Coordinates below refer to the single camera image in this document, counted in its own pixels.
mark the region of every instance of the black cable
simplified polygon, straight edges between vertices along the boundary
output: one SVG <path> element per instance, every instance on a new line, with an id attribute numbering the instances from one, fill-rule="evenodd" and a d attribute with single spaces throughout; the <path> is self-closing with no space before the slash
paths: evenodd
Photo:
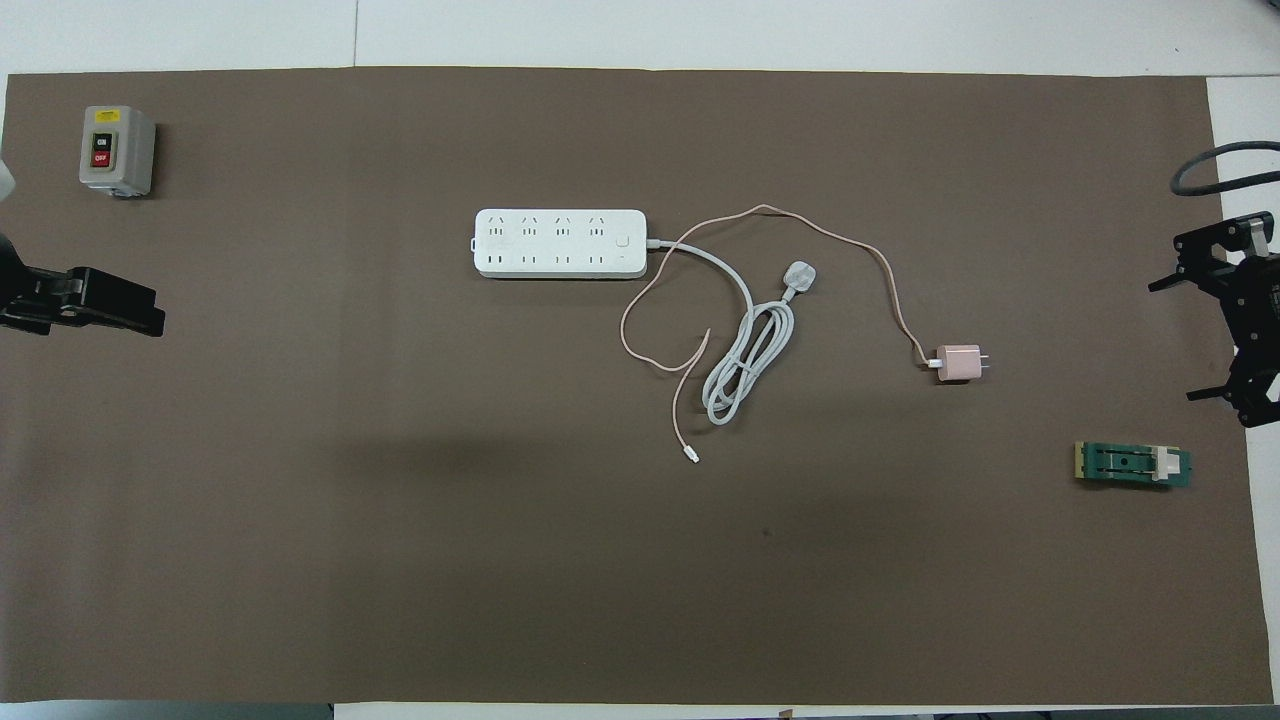
<path id="1" fill-rule="evenodd" d="M 1199 165 L 1210 158 L 1217 158 L 1219 155 L 1225 155 L 1228 152 L 1235 152 L 1236 150 L 1277 150 L 1280 151 L 1280 142 L 1274 142 L 1270 140 L 1249 140 L 1247 142 L 1229 142 L 1221 145 L 1212 150 L 1201 152 L 1199 155 L 1188 160 L 1178 172 L 1174 173 L 1174 178 L 1169 181 L 1169 190 L 1174 195 L 1181 195 L 1184 197 L 1194 197 L 1197 195 L 1217 195 L 1219 192 L 1228 192 L 1231 190 L 1240 190 L 1242 187 L 1253 187 L 1256 184 L 1265 184 L 1268 182 L 1280 181 L 1280 170 L 1271 170 L 1268 173 L 1258 173 L 1256 176 L 1248 176 L 1243 178 L 1235 178 L 1230 181 L 1215 182 L 1212 184 L 1196 184 L 1187 187 L 1183 184 L 1183 179 L 1187 173 L 1192 172 L 1196 165 Z"/>

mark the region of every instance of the white table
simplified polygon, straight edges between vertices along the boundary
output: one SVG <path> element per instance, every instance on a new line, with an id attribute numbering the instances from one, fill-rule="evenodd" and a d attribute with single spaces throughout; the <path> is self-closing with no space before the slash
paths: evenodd
<path id="1" fill-rule="evenodd" d="M 1262 0 L 0 0 L 0 86 L 8 74 L 31 72 L 351 65 L 1207 76 L 1217 143 L 1280 136 L 1280 78 L 1268 77 L 1280 74 L 1280 10 Z M 1221 168 L 1229 176 L 1280 169 L 1280 155 L 1228 156 Z M 1224 217 L 1265 209 L 1280 211 L 1280 184 L 1222 199 Z M 1249 430 L 1248 448 L 1262 598 L 1267 625 L 1276 628 L 1280 424 Z M 1275 684 L 1280 632 L 1270 634 Z M 666 720 L 780 710 L 364 703 L 339 706 L 337 716 Z M 956 708 L 795 710 L 817 716 Z"/>

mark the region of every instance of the power outlet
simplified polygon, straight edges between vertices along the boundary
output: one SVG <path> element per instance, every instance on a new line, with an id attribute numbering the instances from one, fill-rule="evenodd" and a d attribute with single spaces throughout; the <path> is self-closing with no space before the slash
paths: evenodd
<path id="1" fill-rule="evenodd" d="M 486 209 L 471 252 L 486 278 L 639 278 L 645 236 L 640 210 Z"/>

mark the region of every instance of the green electronic component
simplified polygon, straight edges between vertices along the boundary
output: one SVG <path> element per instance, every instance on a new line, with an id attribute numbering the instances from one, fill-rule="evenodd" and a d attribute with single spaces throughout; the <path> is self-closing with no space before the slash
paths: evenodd
<path id="1" fill-rule="evenodd" d="M 1187 487 L 1192 454 L 1165 445 L 1075 443 L 1075 477 L 1148 486 Z"/>

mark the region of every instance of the brown mat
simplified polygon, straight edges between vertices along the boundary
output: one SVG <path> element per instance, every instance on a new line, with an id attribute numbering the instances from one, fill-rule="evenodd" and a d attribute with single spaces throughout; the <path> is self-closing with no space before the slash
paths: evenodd
<path id="1" fill-rule="evenodd" d="M 156 190 L 77 183 L 81 113 L 160 124 Z M 1204 82 L 545 69 L 22 76 L 0 227 L 150 284 L 164 338 L 0 338 L 3 698 L 1270 702 L 1244 434 L 1183 392 L 1230 342 L 1170 237 Z M 471 268 L 486 206 L 637 208 L 799 329 L 703 462 L 627 357 L 636 282 Z M 739 300 L 686 258 L 635 315 L 678 361 Z M 704 364 L 705 373 L 709 363 Z M 1076 439 L 1193 487 L 1089 487 Z"/>

